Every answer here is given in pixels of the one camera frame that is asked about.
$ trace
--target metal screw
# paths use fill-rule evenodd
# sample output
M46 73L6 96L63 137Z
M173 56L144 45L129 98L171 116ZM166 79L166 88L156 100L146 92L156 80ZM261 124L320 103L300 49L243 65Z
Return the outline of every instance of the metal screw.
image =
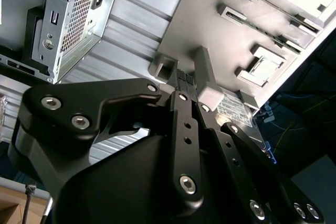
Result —
M153 91L153 92L156 91L156 87L154 87L154 86L151 85L151 84L148 84L148 85L147 85L147 88L148 88L150 91Z
M308 208L308 211L314 216L315 219L320 219L319 214L310 204L307 204L307 208Z
M294 203L294 208L295 208L296 212L298 212L298 214L299 214L303 219L306 218L306 214L304 213L304 211L302 210L302 208L300 207L299 204Z
M182 176L180 178L180 185L187 194L194 194L196 192L196 185L188 176Z
M254 200L250 200L250 208L251 208L251 211L254 213L254 215L259 220L264 220L265 219L265 212L264 212L264 210Z
M71 122L74 127L80 129L80 130L85 130L90 126L89 120L82 116L82 115L76 115L71 119Z
M202 107L202 109L205 110L206 112L209 112L209 111L210 111L210 109L209 109L209 107L208 107L207 105L204 105L204 104L203 104L201 107Z
M238 128L234 125L231 125L231 129L233 129L234 132L238 133Z
M178 95L183 101L186 101L187 100L187 97L183 94L179 94Z
M58 110L62 106L60 100L55 97L44 97L41 100L41 104L49 110Z

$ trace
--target rectangular slot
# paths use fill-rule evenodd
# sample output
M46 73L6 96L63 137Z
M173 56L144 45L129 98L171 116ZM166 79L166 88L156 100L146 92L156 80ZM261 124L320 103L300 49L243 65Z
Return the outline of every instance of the rectangular slot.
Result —
M51 11L50 23L57 25L58 15L57 12Z
M31 69L29 69L29 68L26 68L26 67L24 67L24 66L21 66L21 65L19 65L19 64L16 64L15 62L12 62L12 61L10 61L10 60L7 61L7 65L9 65L9 66L12 67L12 68L16 68L16 69L19 69L19 70L21 70L21 71L23 71L23 72L26 72L26 73L28 73L28 74L31 74L32 76L35 74L35 72L34 72L33 70L31 70Z

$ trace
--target screw hole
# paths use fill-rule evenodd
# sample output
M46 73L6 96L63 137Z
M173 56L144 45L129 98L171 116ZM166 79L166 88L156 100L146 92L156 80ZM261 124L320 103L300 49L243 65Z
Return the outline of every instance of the screw hole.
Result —
M238 162L238 160L236 160L235 158L232 159L232 162L233 162L236 166L239 166L239 162Z
M185 137L184 141L185 141L186 144L191 144L191 140L188 137Z
M188 123L184 123L184 126L186 126L188 129L191 129L191 126Z

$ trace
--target cable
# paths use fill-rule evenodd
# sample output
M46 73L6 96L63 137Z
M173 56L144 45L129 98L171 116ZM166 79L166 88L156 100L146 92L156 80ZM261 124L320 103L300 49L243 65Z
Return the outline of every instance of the cable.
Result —
M316 107L318 107L318 106L324 104L325 102L329 101L330 99L332 99L332 98L334 98L334 97L336 97L336 94L334 94L334 95L331 96L330 98L325 99L325 100L323 100L322 102L320 102L320 103L314 105L313 107L310 107L309 109L306 109L305 111L303 111L303 112L301 113L301 115L305 114L305 113L308 112L308 111L311 111L312 109L315 109Z
M23 213L22 224L26 224L26 222L27 222L30 199L31 199L32 195L35 194L35 189L36 189L36 182L34 182L33 184L26 185L25 194L27 195L27 200L26 200L25 210L24 210L24 213Z
M27 216L28 216L30 199L31 199L31 195L27 195L27 200L26 200L26 205L25 205L25 211L23 213L23 218L22 218L22 224L26 224L26 222L27 222Z
M316 105L314 105L314 106L312 106L312 107L306 109L306 110L303 111L300 115L303 115L303 114L307 113L308 111L311 111L312 109L315 109L316 107L318 107L318 106L324 104L325 102L329 101L330 99L332 99L332 98L334 98L334 97L336 97L336 94L334 94L334 95L331 96L330 98L325 99L325 100L323 100L322 102L319 102L318 104L316 104ZM289 131L289 129L293 126L293 124L294 124L294 121L292 121L292 122L290 123L290 125L285 129L285 131L284 131L283 134L281 135L281 137L280 137L280 139L279 139L277 145L276 145L275 148L274 148L274 151L273 151L274 153L275 153L275 151L277 150L277 147L278 147L278 145L280 144L281 140L283 139L285 133L286 133L287 131Z
M291 97L291 98L294 98L294 99L305 99L305 98L310 98L310 97L313 97L314 95L313 94L307 94L307 95L304 95L304 96L296 96L296 95L293 95L293 94L287 94L287 93L280 93L286 97Z
M336 120L332 120L332 121L329 121L329 122L325 122L324 124L334 123L334 122L336 122Z
M275 110L277 107L279 107L281 105L281 103L279 103L278 105L276 105L274 108L271 107L270 110L265 110L266 112L269 112L269 111L272 111L272 110Z
M279 126L278 124L275 124L274 122L270 122L272 125L274 125L275 127L279 128L279 129L282 129L282 130L286 130L285 128ZM301 127L301 128L295 128L295 129L289 129L289 131L297 131L297 130L303 130L305 129L306 127Z

